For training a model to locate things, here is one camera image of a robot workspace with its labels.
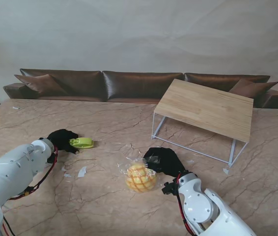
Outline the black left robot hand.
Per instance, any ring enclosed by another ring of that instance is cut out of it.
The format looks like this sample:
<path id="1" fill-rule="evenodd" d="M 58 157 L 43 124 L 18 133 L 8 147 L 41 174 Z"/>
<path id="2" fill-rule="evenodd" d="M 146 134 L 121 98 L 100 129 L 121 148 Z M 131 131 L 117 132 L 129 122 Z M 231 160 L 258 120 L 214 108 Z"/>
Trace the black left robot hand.
<path id="1" fill-rule="evenodd" d="M 77 139 L 78 137 L 78 134 L 72 131 L 60 129 L 49 134 L 47 139 L 50 140 L 58 150 L 76 154 L 79 150 L 70 145 L 70 140 Z"/>

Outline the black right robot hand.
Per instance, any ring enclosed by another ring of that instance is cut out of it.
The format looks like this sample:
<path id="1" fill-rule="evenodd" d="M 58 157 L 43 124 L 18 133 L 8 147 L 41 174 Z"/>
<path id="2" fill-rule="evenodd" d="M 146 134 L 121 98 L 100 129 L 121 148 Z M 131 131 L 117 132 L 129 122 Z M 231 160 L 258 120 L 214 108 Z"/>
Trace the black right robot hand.
<path id="1" fill-rule="evenodd" d="M 143 159 L 147 168 L 167 176 L 178 177 L 186 171 L 176 153 L 170 148 L 151 147 Z"/>

